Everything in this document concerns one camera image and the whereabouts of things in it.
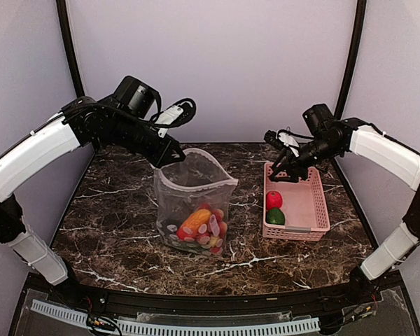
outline green avocado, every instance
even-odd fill
[[[279,208],[272,208],[266,213],[266,223],[285,225],[285,215]]]

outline robotic arm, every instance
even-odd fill
[[[272,166],[271,181],[298,182],[308,178],[308,167],[352,152],[367,158],[403,180],[415,191],[401,224],[360,266],[350,273],[346,298],[360,302],[375,287],[375,279],[420,245],[420,153],[357,118],[336,120],[325,104],[303,113],[313,138],[299,144],[289,130],[268,131],[267,143],[281,153]]]
[[[157,113],[144,120],[154,102]],[[189,122],[195,112],[191,99],[161,112],[159,92],[131,76],[98,102],[81,97],[63,107],[0,156],[0,243],[67,295],[65,300],[80,300],[73,270],[23,221],[14,190],[52,161],[89,143],[95,150],[106,144],[125,147],[142,154],[154,167],[180,162],[185,154],[167,130]]]

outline white wall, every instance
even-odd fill
[[[364,27],[345,117],[374,122],[420,151],[420,1],[369,1]],[[365,159],[339,162],[382,242],[413,192]],[[401,270],[420,320],[420,248]]]
[[[0,154],[75,98],[55,1],[0,0]],[[63,157],[16,192],[26,222],[49,242],[90,159]],[[28,267],[0,245],[0,335],[7,335]]]
[[[85,87],[99,98],[133,76],[183,97],[197,116],[181,141],[262,141],[302,113],[335,107],[356,0],[69,1]]]

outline table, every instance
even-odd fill
[[[186,145],[212,154],[239,185],[229,209],[222,259],[165,246],[155,229],[153,171],[142,157],[109,146],[94,158],[52,247],[83,284],[141,293],[250,295],[320,288],[348,281],[372,252],[353,204],[331,167],[322,176],[331,223],[321,241],[262,237],[266,144]]]

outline transparent bag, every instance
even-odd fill
[[[205,256],[221,256],[228,230],[232,178],[205,150],[183,151],[185,160],[155,169],[157,230],[166,245]]]

